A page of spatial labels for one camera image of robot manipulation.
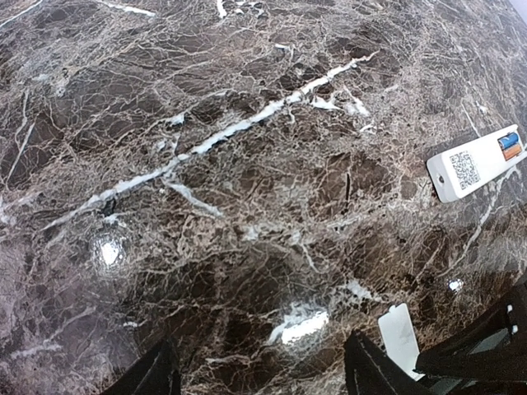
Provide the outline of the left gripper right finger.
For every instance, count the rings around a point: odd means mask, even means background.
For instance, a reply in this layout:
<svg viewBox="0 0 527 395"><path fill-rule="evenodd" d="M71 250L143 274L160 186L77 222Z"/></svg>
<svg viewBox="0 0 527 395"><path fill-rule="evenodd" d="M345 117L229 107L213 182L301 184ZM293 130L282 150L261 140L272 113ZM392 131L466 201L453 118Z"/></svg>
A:
<svg viewBox="0 0 527 395"><path fill-rule="evenodd" d="M354 395L426 395L366 334L354 330L344 345L345 382Z"/></svg>

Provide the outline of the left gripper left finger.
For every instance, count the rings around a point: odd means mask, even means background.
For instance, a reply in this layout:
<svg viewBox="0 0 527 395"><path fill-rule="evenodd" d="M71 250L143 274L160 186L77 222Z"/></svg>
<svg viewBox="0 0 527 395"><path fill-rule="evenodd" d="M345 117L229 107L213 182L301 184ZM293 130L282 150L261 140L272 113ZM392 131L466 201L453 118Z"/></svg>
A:
<svg viewBox="0 0 527 395"><path fill-rule="evenodd" d="M171 342L161 339L101 395L180 395L181 377Z"/></svg>

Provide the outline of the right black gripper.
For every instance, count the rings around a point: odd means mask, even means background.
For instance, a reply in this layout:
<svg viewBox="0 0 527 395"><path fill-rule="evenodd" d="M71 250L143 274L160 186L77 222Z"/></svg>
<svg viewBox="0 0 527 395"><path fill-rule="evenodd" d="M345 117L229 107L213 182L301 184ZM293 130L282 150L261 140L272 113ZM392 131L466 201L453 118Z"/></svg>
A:
<svg viewBox="0 0 527 395"><path fill-rule="evenodd" d="M415 371L466 382L456 394L525 394L526 284L514 286L462 331L423 351Z"/></svg>

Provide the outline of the white battery cover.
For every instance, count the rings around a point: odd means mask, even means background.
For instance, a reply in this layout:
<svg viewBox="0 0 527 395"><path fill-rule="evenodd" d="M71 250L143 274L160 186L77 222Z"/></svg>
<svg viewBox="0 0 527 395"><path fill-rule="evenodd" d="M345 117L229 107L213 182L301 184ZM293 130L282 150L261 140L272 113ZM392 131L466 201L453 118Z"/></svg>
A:
<svg viewBox="0 0 527 395"><path fill-rule="evenodd" d="M378 326L387 356L409 377L421 379L423 374L415 371L420 351L408 306L392 305L378 318Z"/></svg>

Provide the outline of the white remote control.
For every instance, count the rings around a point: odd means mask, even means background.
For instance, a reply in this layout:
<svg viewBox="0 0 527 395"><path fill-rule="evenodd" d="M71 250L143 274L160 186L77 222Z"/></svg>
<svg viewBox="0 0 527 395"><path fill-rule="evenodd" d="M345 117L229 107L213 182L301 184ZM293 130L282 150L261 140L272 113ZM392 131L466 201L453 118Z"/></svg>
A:
<svg viewBox="0 0 527 395"><path fill-rule="evenodd" d="M505 161L498 139L516 132L522 152ZM427 160L427 170L439 200L450 203L460 200L504 174L526 158L526 144L519 127L506 128L443 151Z"/></svg>

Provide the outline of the orange battery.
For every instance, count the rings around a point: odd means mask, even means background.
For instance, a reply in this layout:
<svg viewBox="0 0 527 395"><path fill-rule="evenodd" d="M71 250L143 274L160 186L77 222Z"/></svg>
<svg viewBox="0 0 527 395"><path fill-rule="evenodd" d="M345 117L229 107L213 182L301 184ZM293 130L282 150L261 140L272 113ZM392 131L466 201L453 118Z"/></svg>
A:
<svg viewBox="0 0 527 395"><path fill-rule="evenodd" d="M502 151L505 161L512 160L522 152L522 146L515 144Z"/></svg>

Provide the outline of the blue battery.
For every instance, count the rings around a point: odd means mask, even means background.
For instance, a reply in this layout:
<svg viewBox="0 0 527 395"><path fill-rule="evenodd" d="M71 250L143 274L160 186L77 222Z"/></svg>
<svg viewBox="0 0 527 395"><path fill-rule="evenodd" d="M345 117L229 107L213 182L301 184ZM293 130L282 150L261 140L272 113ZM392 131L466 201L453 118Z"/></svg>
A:
<svg viewBox="0 0 527 395"><path fill-rule="evenodd" d="M503 151L511 148L519 142L519 136L516 132L509 132L498 139L498 144Z"/></svg>

